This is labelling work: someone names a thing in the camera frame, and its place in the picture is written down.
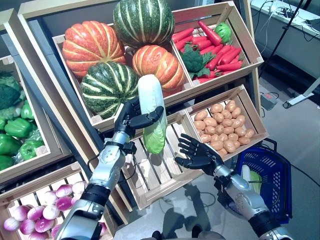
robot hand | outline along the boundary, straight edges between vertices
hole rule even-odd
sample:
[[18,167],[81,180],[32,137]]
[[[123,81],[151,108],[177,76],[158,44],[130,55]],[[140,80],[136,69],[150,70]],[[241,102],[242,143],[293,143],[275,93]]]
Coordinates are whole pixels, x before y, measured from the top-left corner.
[[178,146],[180,152],[188,158],[176,157],[175,161],[187,169],[202,169],[206,174],[213,176],[214,170],[223,165],[219,154],[211,147],[186,134],[181,134]]

plastic basket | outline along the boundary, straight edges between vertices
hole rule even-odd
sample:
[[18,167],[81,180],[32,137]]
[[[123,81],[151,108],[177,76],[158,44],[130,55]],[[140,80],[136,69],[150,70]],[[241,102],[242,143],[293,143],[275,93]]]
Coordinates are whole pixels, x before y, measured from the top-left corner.
[[260,195],[274,217],[287,224],[292,218],[291,164],[277,153],[277,142],[271,139],[264,141],[274,144],[274,148],[255,145],[238,155],[235,170],[241,175],[243,165],[262,177]]

basket handle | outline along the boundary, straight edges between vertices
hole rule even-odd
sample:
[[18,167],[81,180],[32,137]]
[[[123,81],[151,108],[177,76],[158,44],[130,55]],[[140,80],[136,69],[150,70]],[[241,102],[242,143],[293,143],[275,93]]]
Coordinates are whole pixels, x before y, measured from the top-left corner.
[[275,141],[275,140],[272,140],[272,139],[270,139],[270,138],[265,138],[265,139],[263,139],[263,141],[267,141],[267,142],[269,142],[269,143],[272,143],[273,144],[273,151],[277,151],[277,142]]

gray floor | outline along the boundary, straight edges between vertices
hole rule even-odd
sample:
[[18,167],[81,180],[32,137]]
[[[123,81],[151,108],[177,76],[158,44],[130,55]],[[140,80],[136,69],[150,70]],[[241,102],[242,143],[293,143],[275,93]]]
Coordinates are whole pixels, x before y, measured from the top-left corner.
[[[278,152],[292,164],[320,182],[320,108],[305,100],[289,109],[282,103],[290,99],[288,88],[267,73],[260,82],[261,92],[279,93],[278,104],[265,111],[263,122],[270,138],[278,142]],[[306,176],[291,169],[293,219],[285,227],[296,240],[320,239],[320,189]],[[227,240],[256,240],[248,222],[225,210],[217,202],[213,179],[202,175],[190,184],[132,213],[127,226],[118,230],[115,240],[139,240],[159,230],[166,237],[191,237],[200,224],[222,234]]]

bell pepper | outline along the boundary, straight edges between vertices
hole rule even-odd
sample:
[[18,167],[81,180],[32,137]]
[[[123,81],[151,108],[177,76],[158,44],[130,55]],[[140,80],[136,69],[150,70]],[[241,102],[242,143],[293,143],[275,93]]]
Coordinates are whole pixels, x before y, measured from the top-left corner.
[[7,119],[0,116],[0,130],[5,130],[5,125],[7,124]]
[[0,133],[0,155],[15,156],[21,143],[7,134]]
[[8,121],[7,125],[4,127],[4,130],[11,136],[17,138],[28,138],[32,134],[34,127],[34,124],[18,117],[14,121]]
[[0,155],[0,171],[7,169],[14,165],[14,160],[5,155]]
[[24,105],[21,110],[21,117],[23,119],[35,119],[28,101],[24,101]]
[[21,147],[20,153],[24,160],[34,158],[36,154],[36,148],[45,145],[43,141],[27,140]]

